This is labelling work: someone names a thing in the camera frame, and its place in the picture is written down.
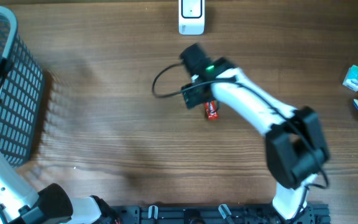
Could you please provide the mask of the teal white small box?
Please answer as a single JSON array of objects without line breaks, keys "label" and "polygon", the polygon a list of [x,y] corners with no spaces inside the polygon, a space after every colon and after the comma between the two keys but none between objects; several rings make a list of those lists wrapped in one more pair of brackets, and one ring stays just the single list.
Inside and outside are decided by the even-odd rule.
[{"label": "teal white small box", "polygon": [[349,88],[352,91],[358,91],[358,66],[352,65],[344,78],[343,86]]}]

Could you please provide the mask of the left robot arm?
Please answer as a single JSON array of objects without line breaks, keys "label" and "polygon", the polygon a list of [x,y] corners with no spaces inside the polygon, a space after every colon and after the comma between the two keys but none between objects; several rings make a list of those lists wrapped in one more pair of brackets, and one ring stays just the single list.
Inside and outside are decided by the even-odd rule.
[{"label": "left robot arm", "polygon": [[[8,74],[17,68],[10,50],[0,55],[0,144],[19,149],[30,146],[28,137],[36,120],[35,102],[28,89],[9,84]],[[70,198],[58,185],[36,192],[11,167],[0,152],[0,218],[4,223],[122,223],[122,218],[104,200],[92,195]]]}]

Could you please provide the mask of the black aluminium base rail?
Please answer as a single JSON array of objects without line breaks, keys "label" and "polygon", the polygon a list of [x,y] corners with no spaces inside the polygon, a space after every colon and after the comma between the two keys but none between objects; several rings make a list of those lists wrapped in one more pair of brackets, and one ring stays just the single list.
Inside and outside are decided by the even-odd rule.
[{"label": "black aluminium base rail", "polygon": [[330,224],[328,205],[311,204],[297,216],[296,220],[284,220],[270,204],[245,204],[212,207],[166,207],[151,205],[120,206],[112,208],[119,216],[118,223],[130,224],[190,224],[190,223],[294,223]]}]

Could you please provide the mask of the white barcode scanner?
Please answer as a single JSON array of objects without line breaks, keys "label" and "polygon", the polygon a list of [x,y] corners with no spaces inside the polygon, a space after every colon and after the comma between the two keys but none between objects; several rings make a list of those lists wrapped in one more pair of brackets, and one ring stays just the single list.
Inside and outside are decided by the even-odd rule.
[{"label": "white barcode scanner", "polygon": [[201,35],[205,27],[205,0],[178,0],[178,31]]}]

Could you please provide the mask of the grey plastic shopping basket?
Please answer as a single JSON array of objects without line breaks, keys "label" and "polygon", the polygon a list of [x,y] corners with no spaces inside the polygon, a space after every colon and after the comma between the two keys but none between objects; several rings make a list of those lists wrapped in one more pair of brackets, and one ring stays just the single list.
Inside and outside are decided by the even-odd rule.
[{"label": "grey plastic shopping basket", "polygon": [[2,6],[0,56],[13,63],[0,89],[0,151],[17,168],[30,157],[45,77],[18,33],[15,14]]}]

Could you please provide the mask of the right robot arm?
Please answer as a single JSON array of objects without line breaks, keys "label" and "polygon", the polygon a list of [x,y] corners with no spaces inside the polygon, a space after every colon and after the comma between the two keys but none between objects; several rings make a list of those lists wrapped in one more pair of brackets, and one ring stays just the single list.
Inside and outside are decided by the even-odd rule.
[{"label": "right robot arm", "polygon": [[186,48],[179,58],[192,79],[182,88],[188,108],[219,101],[264,138],[267,167],[277,181],[272,206],[283,221],[295,223],[331,157],[318,114],[310,107],[297,109],[279,101],[235,63],[224,57],[211,60],[199,44]]}]

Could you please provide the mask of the red coffee stick sachet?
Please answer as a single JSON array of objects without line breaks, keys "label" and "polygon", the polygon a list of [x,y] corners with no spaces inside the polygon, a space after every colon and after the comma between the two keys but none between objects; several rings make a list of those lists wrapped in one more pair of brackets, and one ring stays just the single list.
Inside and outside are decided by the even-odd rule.
[{"label": "red coffee stick sachet", "polygon": [[217,106],[215,105],[214,101],[210,101],[204,104],[205,108],[205,115],[208,120],[216,120],[219,118],[217,112]]}]

